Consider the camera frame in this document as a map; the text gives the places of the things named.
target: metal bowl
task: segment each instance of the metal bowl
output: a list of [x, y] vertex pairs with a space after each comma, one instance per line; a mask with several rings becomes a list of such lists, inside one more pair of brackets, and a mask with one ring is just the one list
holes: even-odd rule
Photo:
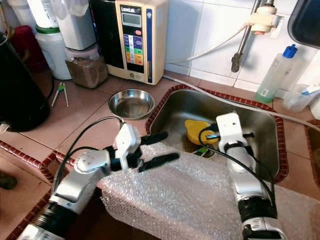
[[109, 100], [111, 112], [123, 119], [136, 120], [150, 114], [155, 108], [154, 98], [146, 91], [126, 89]]

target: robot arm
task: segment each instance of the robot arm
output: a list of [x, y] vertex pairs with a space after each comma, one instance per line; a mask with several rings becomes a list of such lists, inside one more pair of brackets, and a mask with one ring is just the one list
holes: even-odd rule
[[29, 224], [18, 240], [63, 240], [70, 226], [91, 199], [97, 182], [112, 172], [137, 168], [139, 172], [161, 166], [179, 158], [178, 153], [157, 156], [144, 163], [140, 145], [157, 143], [166, 132], [140, 137], [132, 125], [124, 124], [112, 146], [89, 150], [75, 161], [74, 169], [61, 181], [49, 199], [49, 204], [36, 220]]
[[[255, 159], [247, 152], [248, 143], [243, 138], [239, 116], [236, 113], [216, 118], [219, 129], [219, 150], [255, 171]], [[228, 159], [230, 177], [243, 226], [244, 240], [286, 240], [287, 237], [277, 220], [277, 210], [272, 200], [252, 174]]]

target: red container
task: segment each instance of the red container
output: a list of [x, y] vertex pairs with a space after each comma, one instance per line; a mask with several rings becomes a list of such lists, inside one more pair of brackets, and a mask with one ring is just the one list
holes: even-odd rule
[[17, 27], [10, 41], [31, 72], [41, 72], [49, 67], [31, 27]]

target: white hose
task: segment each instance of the white hose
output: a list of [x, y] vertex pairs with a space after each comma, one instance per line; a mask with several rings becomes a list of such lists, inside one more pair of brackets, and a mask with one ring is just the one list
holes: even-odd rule
[[196, 86], [194, 86], [194, 85], [192, 85], [190, 83], [187, 83], [185, 81], [182, 81], [180, 79], [177, 79], [177, 78], [174, 78], [174, 77], [170, 77], [170, 76], [166, 76], [166, 75], [164, 75], [163, 77], [165, 79], [169, 79], [169, 80], [175, 81], [177, 83], [187, 85], [188, 87], [190, 87], [190, 88], [192, 88], [194, 90], [197, 90], [198, 92], [203, 93], [203, 94], [207, 95], [208, 97], [213, 98], [215, 100], [218, 100], [220, 102], [223, 102], [223, 103], [226, 103], [226, 104], [230, 104], [232, 106], [239, 107], [239, 108], [242, 108], [242, 109], [252, 110], [252, 111], [255, 111], [255, 112], [260, 112], [260, 113], [264, 113], [264, 114], [270, 114], [272, 116], [276, 116], [276, 117], [280, 117], [280, 118], [283, 118], [283, 119], [287, 119], [287, 120], [290, 120], [290, 121], [293, 121], [293, 122], [296, 122], [296, 123], [299, 123], [299, 124], [306, 125], [306, 126], [308, 126], [310, 128], [313, 128], [313, 129], [317, 130], [318, 132], [320, 132], [320, 127], [317, 127], [317, 126], [315, 126], [315, 125], [313, 125], [313, 124], [311, 124], [311, 123], [309, 123], [307, 121], [303, 121], [303, 120], [300, 120], [298, 118], [295, 118], [295, 117], [292, 117], [292, 116], [287, 116], [287, 115], [280, 114], [280, 113], [277, 113], [277, 112], [263, 110], [261, 108], [255, 108], [255, 107], [248, 106], [248, 105], [242, 105], [240, 103], [236, 103], [236, 102], [224, 99], [222, 97], [218, 97], [218, 96], [215, 96], [213, 94], [210, 94], [210, 93], [202, 90], [201, 88], [196, 87]]
[[185, 59], [177, 59], [177, 60], [168, 60], [168, 61], [165, 61], [166, 64], [174, 64], [174, 63], [180, 63], [180, 62], [185, 62], [185, 61], [190, 61], [190, 60], [193, 60], [193, 59], [197, 59], [205, 54], [208, 54], [210, 53], [211, 51], [215, 50], [216, 48], [220, 47], [222, 44], [228, 42], [230, 39], [232, 39], [233, 37], [235, 37], [238, 33], [240, 33], [244, 28], [246, 28], [248, 26], [247, 23], [244, 23], [240, 28], [238, 28], [238, 30], [236, 30], [235, 33], [233, 33], [231, 36], [229, 36], [227, 39], [219, 42], [217, 45], [203, 51], [203, 52], [200, 52], [200, 53], [197, 53], [196, 55], [193, 55], [193, 56], [190, 56], [188, 58], [185, 58]]

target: bubble wrap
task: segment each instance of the bubble wrap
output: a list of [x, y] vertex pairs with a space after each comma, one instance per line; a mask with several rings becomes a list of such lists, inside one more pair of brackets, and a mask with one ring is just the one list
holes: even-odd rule
[[[177, 152], [142, 146], [145, 161]], [[102, 179], [102, 201], [115, 219], [163, 240], [241, 240], [242, 224], [225, 158], [181, 152], [156, 169], [132, 169]], [[320, 236], [320, 202], [276, 186], [278, 219], [288, 239]]]

